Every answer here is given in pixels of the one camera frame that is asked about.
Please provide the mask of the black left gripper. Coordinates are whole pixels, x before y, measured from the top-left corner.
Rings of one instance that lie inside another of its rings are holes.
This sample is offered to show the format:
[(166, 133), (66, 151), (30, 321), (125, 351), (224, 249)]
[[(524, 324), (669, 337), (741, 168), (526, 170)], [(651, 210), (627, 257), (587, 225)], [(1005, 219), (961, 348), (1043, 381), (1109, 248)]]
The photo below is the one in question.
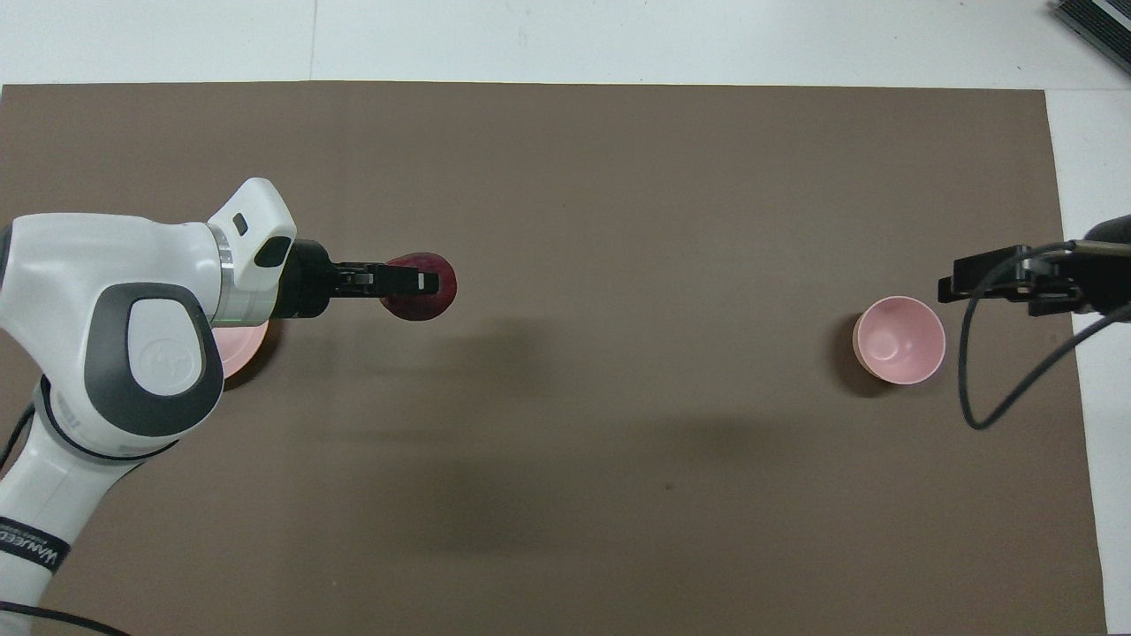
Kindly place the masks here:
[(336, 298), (435, 295), (440, 274), (418, 265), (387, 264), (387, 289), (380, 285), (378, 264), (334, 263), (322, 243), (299, 240), (283, 266), (276, 298), (276, 318), (307, 319), (323, 313)]

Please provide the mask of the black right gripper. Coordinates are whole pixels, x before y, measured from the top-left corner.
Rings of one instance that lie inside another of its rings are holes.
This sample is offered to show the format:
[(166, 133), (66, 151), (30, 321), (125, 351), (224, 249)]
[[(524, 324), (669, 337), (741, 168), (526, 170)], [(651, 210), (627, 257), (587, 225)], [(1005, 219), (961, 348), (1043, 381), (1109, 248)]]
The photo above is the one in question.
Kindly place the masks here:
[(1074, 249), (1061, 248), (1024, 261), (1013, 261), (1029, 246), (1007, 246), (955, 259), (950, 275), (938, 280), (938, 302), (969, 300), (992, 270), (1010, 261), (1010, 269), (990, 280), (984, 298), (1025, 302), (1029, 315), (1113, 313), (1130, 296), (1130, 216), (1099, 223)]

